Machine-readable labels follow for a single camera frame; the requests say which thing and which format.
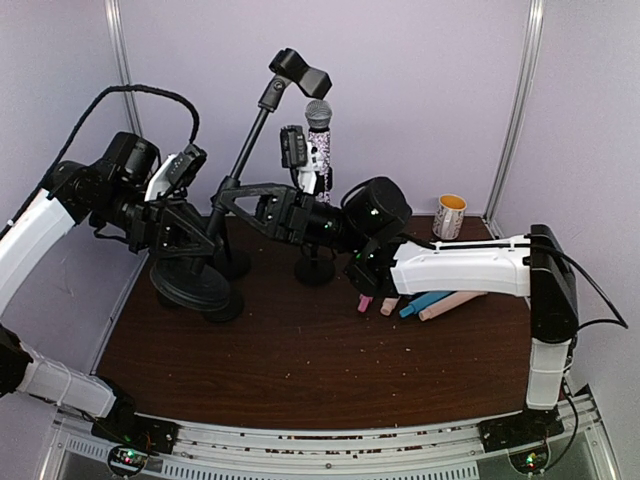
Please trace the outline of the black blue-mic stand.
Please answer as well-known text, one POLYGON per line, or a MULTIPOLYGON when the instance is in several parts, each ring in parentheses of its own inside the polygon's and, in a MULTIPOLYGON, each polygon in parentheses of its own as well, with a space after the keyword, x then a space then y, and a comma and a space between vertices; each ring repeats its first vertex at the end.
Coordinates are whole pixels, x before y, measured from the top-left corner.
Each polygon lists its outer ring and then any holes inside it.
POLYGON ((227 280, 244 277, 251 269, 251 259, 247 252, 231 246, 226 222, 220 226, 219 237, 221 245, 214 255, 214 267, 227 280))

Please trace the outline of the black pink-mic stand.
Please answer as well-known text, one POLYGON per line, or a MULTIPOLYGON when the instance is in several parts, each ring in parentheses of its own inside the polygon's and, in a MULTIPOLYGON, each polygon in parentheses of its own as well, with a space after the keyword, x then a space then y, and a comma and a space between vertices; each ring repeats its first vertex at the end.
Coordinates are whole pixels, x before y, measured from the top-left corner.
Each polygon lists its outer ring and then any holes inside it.
POLYGON ((332 87, 329 74, 314 68, 294 49, 280 50, 269 65, 274 77, 260 98, 259 113, 239 156, 212 199, 212 214, 206 234, 222 240, 223 250, 214 255, 214 264, 205 261, 160 261, 150 278, 158 301, 169 308, 181 306, 209 316, 213 322, 233 319, 244 303, 229 281, 240 278, 250 268, 250 259, 228 245, 225 216, 232 212, 259 227, 274 228, 271 212, 286 213, 300 194, 320 200, 328 198, 332 181, 330 166, 330 121, 332 110, 325 96, 332 87), (275 112, 289 84, 296 84, 311 99, 305 110, 308 132, 297 126, 281 131, 283 165, 292 172, 292 188, 279 184, 242 185, 240 176, 269 114, 275 112))

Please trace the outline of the black small-mic stand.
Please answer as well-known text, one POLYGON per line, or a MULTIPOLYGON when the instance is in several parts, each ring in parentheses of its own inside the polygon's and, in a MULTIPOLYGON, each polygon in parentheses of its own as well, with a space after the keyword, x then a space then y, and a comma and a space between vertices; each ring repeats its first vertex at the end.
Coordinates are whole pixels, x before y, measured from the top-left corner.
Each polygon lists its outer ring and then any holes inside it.
POLYGON ((205 321, 210 323, 226 323, 238 318, 243 310, 244 298, 240 293, 234 292, 224 307, 212 311, 205 311, 201 316, 205 321))

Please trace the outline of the black glitter-mic stand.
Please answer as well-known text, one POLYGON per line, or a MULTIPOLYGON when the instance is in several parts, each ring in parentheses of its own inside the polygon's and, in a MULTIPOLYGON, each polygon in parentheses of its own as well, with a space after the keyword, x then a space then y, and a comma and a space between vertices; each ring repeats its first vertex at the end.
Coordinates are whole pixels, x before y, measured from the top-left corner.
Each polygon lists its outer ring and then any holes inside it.
POLYGON ((301 284, 319 287, 333 280, 336 273, 333 250, 329 255, 322 255, 318 245, 303 244, 300 253, 301 257, 294 264, 294 276, 301 284))

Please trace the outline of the glitter silver-head microphone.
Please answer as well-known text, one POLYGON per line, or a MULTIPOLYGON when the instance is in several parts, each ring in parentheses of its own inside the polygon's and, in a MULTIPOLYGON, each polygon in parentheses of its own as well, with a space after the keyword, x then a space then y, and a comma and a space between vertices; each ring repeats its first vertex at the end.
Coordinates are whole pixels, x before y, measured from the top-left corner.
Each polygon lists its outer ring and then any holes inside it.
POLYGON ((312 168, 315 175, 313 193, 324 203, 331 200, 333 170, 331 166, 331 130, 333 112, 325 100, 312 100, 305 109, 308 141, 311 144, 312 168))

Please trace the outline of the pale pink small microphone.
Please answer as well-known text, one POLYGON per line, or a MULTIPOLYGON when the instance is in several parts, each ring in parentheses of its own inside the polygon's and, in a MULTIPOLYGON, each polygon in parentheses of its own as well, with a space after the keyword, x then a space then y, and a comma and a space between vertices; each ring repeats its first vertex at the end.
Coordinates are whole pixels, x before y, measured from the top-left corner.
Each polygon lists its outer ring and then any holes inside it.
POLYGON ((398 298, 385 298, 380 307, 380 314, 389 317, 399 302, 398 298))

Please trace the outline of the blue-head microphone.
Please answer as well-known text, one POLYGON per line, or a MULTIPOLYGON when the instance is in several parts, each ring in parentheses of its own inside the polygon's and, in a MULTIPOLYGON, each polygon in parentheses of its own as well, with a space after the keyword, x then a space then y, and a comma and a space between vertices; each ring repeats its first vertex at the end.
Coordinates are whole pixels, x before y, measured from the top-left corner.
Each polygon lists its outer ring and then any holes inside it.
POLYGON ((436 302, 450 296, 452 291, 432 291, 417 296, 399 311, 401 318, 415 315, 436 302))

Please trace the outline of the beige pink microphone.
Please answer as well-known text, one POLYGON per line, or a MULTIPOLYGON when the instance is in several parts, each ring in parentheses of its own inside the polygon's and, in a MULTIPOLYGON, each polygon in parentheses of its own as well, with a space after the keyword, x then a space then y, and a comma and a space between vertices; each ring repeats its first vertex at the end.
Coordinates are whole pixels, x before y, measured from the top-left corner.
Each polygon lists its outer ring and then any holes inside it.
POLYGON ((486 292, 476 292, 476 291, 455 292, 421 310, 418 314, 418 317, 422 322, 430 319, 434 319, 452 309, 455 309, 477 297, 481 297, 484 295, 486 295, 486 292))

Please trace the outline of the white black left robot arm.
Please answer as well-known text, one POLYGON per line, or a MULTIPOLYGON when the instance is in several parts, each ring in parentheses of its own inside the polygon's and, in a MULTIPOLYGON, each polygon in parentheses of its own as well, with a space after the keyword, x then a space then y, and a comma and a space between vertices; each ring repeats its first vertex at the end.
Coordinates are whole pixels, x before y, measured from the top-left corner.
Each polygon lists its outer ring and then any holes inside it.
MULTIPOLYGON (((1 305, 8 306, 61 238, 88 220, 96 229, 118 227, 130 251, 155 256, 152 279, 168 301, 219 319, 236 314, 239 298, 224 276, 233 270, 231 252, 179 195, 206 153, 189 144, 154 169, 158 155, 152 143, 119 132, 93 164, 53 167, 1 234, 1 305)), ((1 392, 26 393, 103 421, 123 444, 144 433, 133 400, 116 385, 42 355, 8 329, 1 331, 1 392)))

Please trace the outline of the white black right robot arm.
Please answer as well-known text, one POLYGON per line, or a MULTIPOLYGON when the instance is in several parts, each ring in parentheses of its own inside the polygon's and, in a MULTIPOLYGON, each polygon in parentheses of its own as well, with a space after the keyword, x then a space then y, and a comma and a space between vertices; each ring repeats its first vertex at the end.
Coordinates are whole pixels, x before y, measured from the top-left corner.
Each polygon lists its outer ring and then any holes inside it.
POLYGON ((527 408, 513 419, 519 440, 535 440, 551 424, 570 344, 578 329, 576 277, 552 230, 476 242, 427 242, 403 229, 412 214, 399 187, 374 177, 352 189, 338 207, 317 199, 317 154, 298 125, 280 131, 282 165, 294 185, 262 193, 256 219, 267 237, 318 245, 351 258, 345 274, 369 297, 431 291, 488 292, 531 302, 532 347, 527 408))

